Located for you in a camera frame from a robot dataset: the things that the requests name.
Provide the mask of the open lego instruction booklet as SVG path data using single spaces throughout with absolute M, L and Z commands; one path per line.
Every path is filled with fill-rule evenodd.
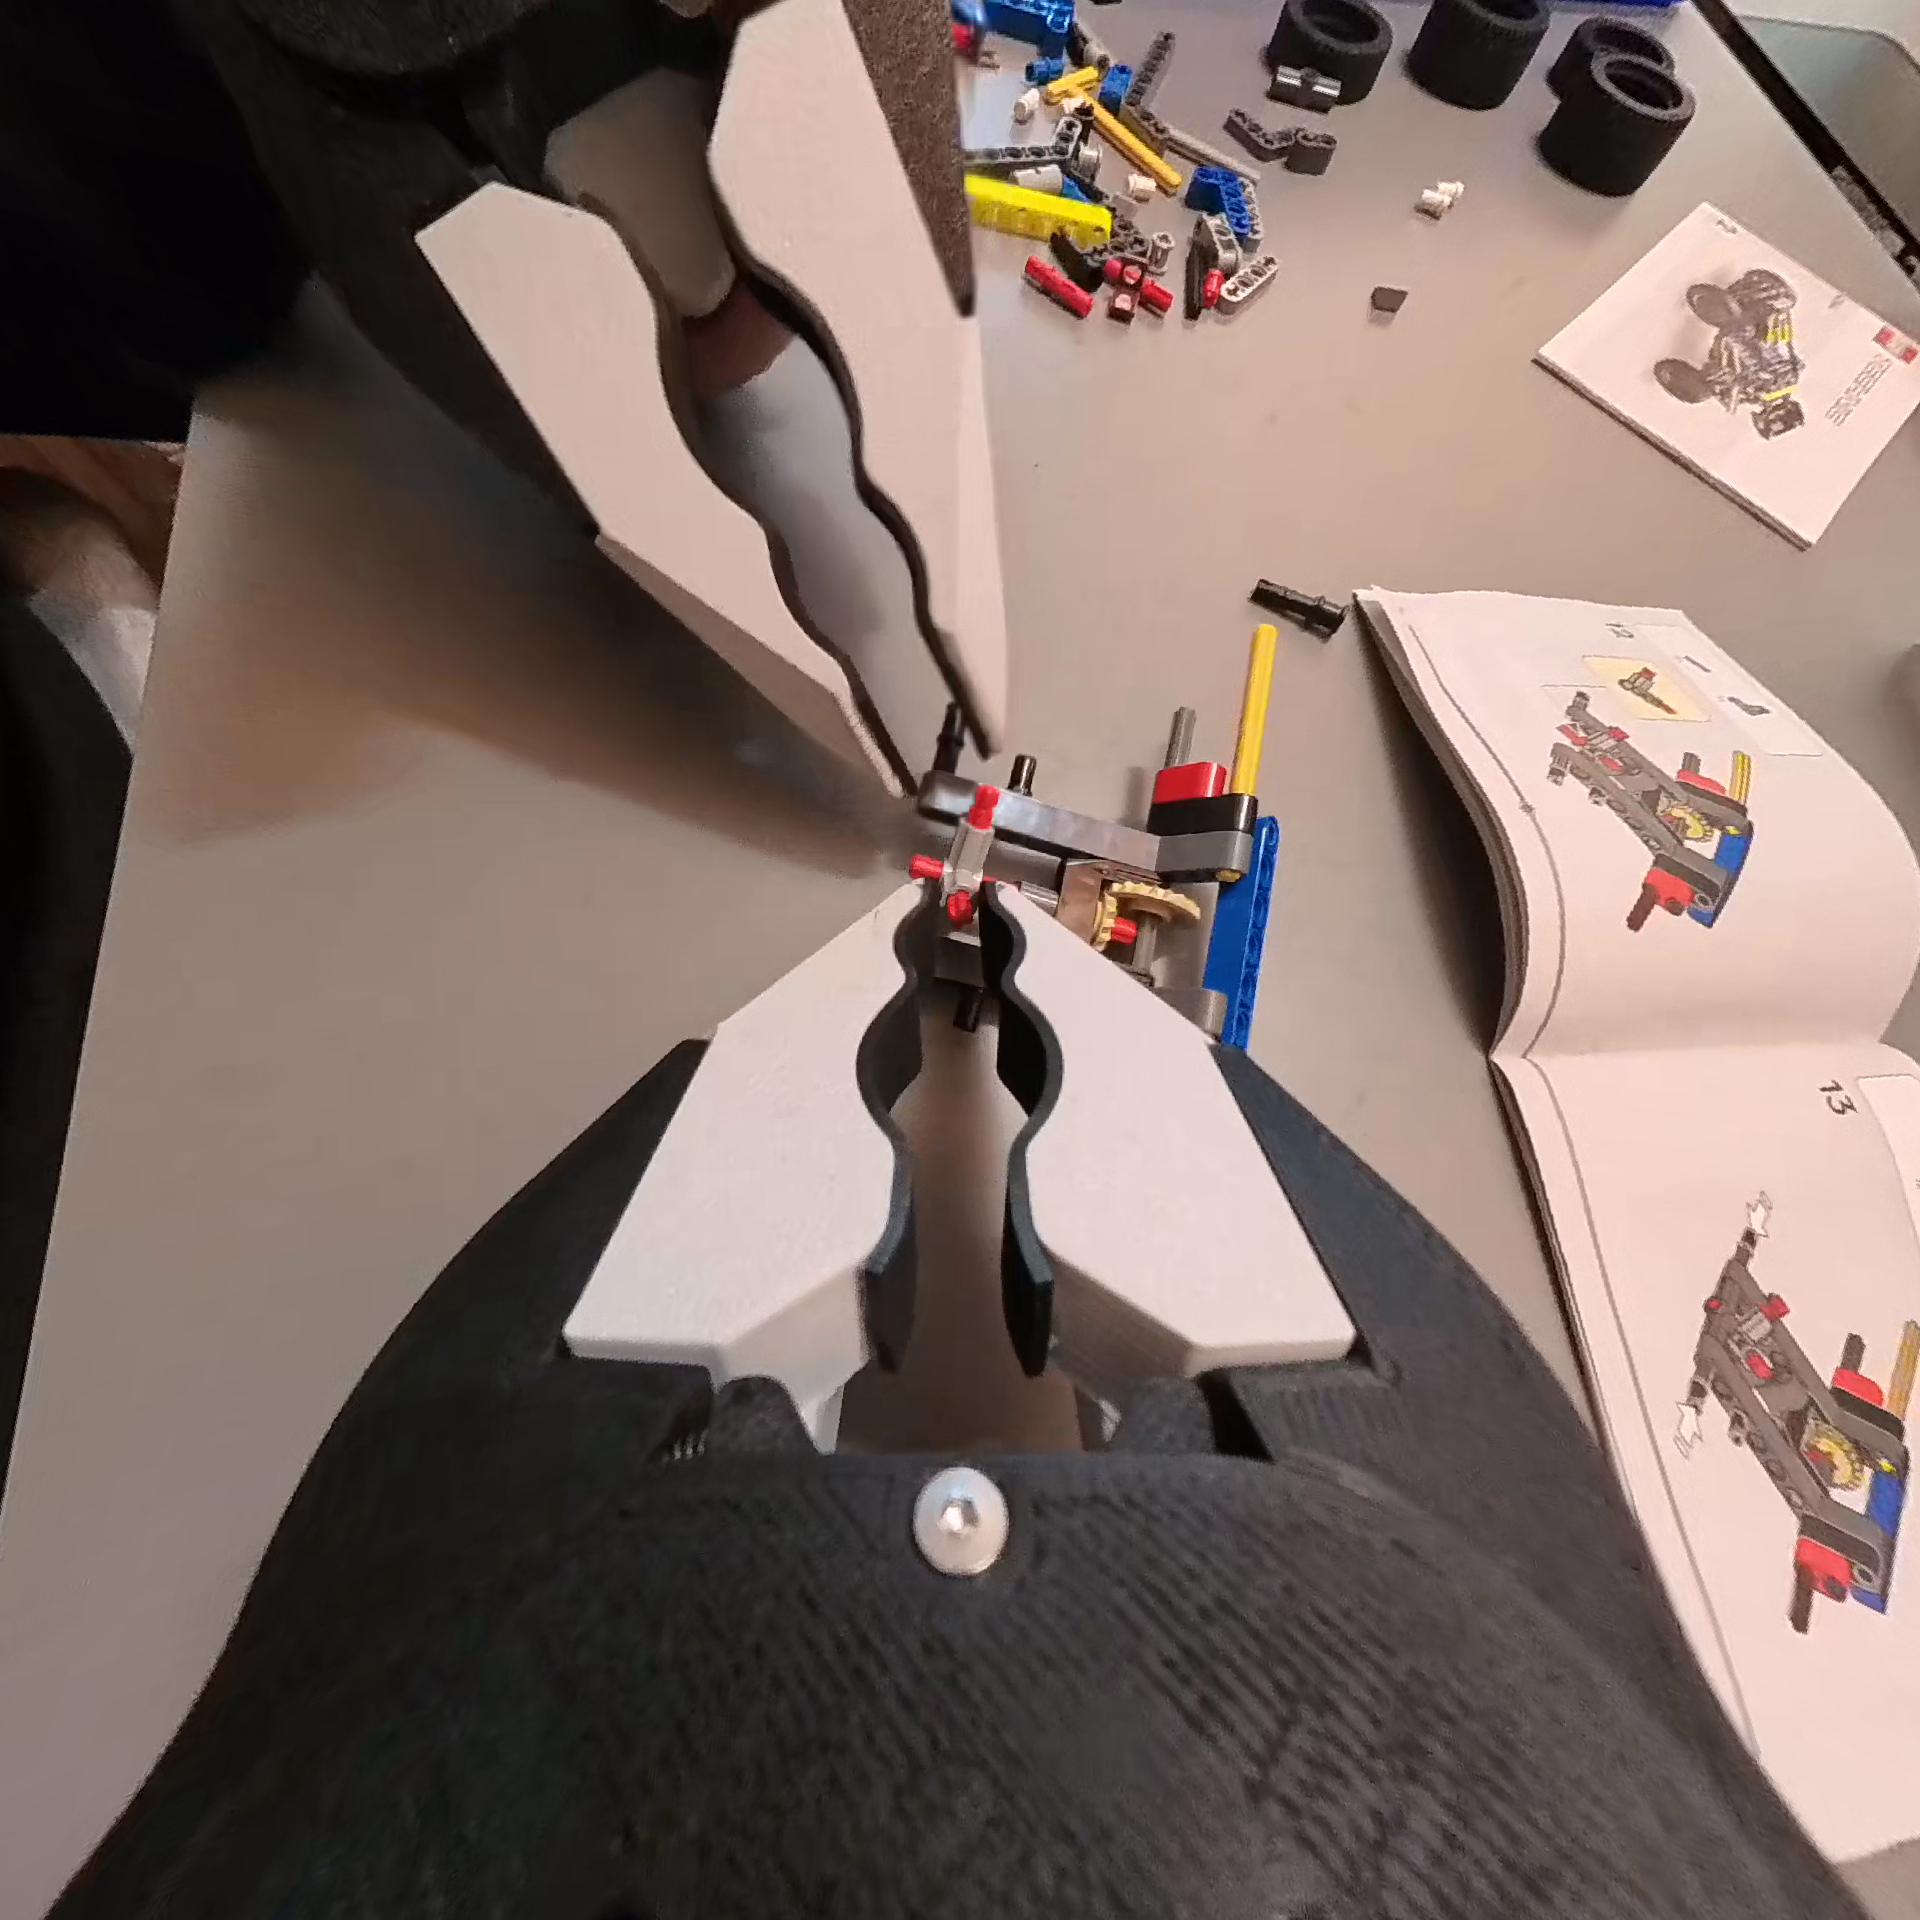
M 1916 1839 L 1916 857 L 1673 610 L 1362 590 L 1496 863 L 1490 1067 L 1696 1659 L 1833 1859 Z

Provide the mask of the black rubber lego tire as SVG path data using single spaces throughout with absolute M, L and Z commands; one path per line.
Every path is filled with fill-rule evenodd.
M 1635 56 L 1673 72 L 1673 55 L 1656 32 L 1626 17 L 1585 15 L 1548 67 L 1555 101 L 1563 103 L 1572 89 L 1587 86 L 1602 56 Z
M 1389 21 L 1369 1 L 1285 1 L 1265 62 L 1312 70 L 1337 83 L 1339 105 L 1358 105 L 1373 91 L 1392 46 Z
M 1408 79 L 1430 98 L 1490 112 L 1521 83 L 1553 21 L 1550 1 L 1430 1 Z
M 1601 198 L 1637 194 L 1696 117 L 1693 89 L 1644 55 L 1598 53 L 1537 134 L 1558 178 Z

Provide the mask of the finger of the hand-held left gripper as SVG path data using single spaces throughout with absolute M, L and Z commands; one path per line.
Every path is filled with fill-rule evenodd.
M 582 501 L 598 547 L 789 722 L 907 795 L 897 742 L 793 608 L 765 525 L 682 431 L 664 317 L 618 229 L 482 182 L 416 247 Z
M 897 541 L 930 667 L 1005 734 L 986 351 L 937 5 L 640 5 L 664 50 L 561 112 L 544 171 L 609 221 L 725 389 L 792 333 L 848 416 L 850 486 Z

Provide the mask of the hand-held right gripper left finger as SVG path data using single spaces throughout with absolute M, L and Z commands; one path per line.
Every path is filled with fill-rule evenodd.
M 780 1383 L 836 1443 L 848 1383 L 906 1355 L 918 1285 L 915 1155 L 894 1118 L 921 1073 L 930 894 L 873 911 L 700 1049 L 568 1351 Z

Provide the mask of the long yellow lego beam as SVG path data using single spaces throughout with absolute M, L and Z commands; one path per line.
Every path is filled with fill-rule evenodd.
M 1096 201 L 1046 192 L 998 175 L 964 175 L 966 215 L 974 226 L 1046 241 L 1065 232 L 1084 248 L 1113 239 L 1113 211 Z

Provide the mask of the partly built lego vehicle chassis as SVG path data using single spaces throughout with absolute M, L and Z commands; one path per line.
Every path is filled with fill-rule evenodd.
M 1016 886 L 1075 938 L 1163 998 L 1225 1046 L 1253 1037 L 1265 938 L 1274 913 L 1281 819 L 1258 798 L 1281 629 L 1254 626 L 1233 760 L 1193 753 L 1192 707 L 1169 728 L 1163 765 L 1140 825 L 1113 823 L 1033 795 L 1038 762 L 1018 755 L 1002 782 L 926 770 L 917 811 L 952 831 L 942 854 L 915 854 L 909 875 L 944 901 L 944 978 L 971 1025 L 988 984 L 977 959 L 977 898 L 1005 848 L 1040 863 Z

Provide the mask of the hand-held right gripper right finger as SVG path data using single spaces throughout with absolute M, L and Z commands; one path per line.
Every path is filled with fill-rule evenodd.
M 1341 1361 L 1358 1328 L 1221 1046 L 1016 883 L 981 898 L 1009 1127 L 998 1297 L 1075 1443 L 1155 1383 Z

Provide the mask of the closed lego instruction booklet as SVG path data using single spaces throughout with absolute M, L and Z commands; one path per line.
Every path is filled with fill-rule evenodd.
M 1916 330 L 1696 205 L 1534 363 L 1798 547 L 1916 416 Z

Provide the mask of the pile of lego pieces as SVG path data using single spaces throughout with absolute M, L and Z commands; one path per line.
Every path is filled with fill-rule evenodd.
M 1012 178 L 1102 203 L 1106 247 L 974 226 L 1018 265 L 1027 293 L 1072 321 L 1173 330 L 1233 319 L 1267 294 L 1281 261 L 1265 238 L 1267 173 L 1322 175 L 1336 137 L 1312 119 L 1274 119 L 1227 83 L 1224 129 L 1200 128 L 1192 77 L 1176 65 L 1193 35 L 1178 6 L 952 5 L 964 175 Z

